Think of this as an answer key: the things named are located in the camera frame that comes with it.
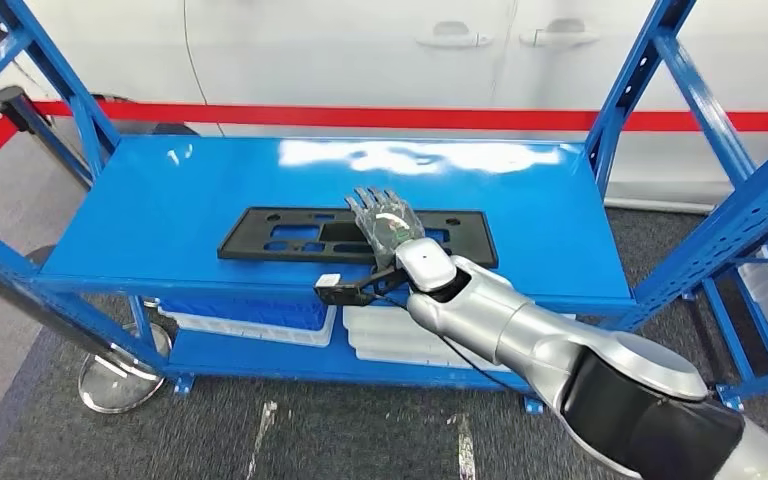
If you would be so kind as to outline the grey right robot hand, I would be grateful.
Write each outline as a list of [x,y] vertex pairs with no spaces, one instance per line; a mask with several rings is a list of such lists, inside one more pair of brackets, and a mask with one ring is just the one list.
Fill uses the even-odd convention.
[[357,187],[344,200],[372,248],[379,270],[394,262],[395,251],[400,245],[425,236],[419,217],[393,190]]

